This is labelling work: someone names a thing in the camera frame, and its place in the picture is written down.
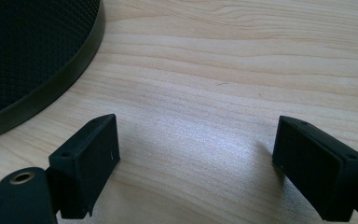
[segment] wooden table surface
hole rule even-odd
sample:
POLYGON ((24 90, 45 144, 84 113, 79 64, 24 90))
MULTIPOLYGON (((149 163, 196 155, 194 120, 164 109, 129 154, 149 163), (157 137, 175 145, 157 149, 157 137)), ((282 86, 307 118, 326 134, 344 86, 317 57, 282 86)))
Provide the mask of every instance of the wooden table surface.
POLYGON ((87 121, 114 113, 122 160, 93 217, 60 223, 322 222, 271 153, 280 115, 358 150, 358 1, 104 6, 85 73, 0 136, 0 179, 47 168, 87 121))

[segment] wooden table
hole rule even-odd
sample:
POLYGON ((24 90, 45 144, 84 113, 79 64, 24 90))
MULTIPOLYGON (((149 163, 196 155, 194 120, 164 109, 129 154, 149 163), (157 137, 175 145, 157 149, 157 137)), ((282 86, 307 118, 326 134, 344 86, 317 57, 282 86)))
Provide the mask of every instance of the wooden table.
POLYGON ((322 223, 271 153, 280 115, 358 150, 358 1, 104 5, 89 68, 0 136, 0 179, 115 113, 122 160, 93 217, 60 223, 322 223))

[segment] black mesh surface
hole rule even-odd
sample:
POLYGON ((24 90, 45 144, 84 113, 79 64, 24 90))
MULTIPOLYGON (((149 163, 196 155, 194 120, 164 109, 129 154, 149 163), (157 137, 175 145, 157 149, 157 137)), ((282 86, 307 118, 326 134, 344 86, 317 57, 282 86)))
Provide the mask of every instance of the black mesh surface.
POLYGON ((99 0, 0 0, 0 110, 65 67, 87 39, 99 5, 99 0))

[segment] black curved rim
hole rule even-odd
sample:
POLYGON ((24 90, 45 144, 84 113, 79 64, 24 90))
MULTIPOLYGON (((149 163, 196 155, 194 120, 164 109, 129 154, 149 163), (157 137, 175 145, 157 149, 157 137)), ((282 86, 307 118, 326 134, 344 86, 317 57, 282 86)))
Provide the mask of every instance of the black curved rim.
POLYGON ((46 108, 75 83, 100 47, 104 26, 103 1, 100 1, 98 14, 89 36, 66 66, 49 81, 0 111, 0 134, 18 126, 46 108))

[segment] black circular object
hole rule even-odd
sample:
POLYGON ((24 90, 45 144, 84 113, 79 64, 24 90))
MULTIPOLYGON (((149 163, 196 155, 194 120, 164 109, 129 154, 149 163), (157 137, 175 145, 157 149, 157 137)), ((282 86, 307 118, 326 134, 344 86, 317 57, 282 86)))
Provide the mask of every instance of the black circular object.
POLYGON ((101 0, 0 0, 0 133, 63 94, 101 44, 101 0))

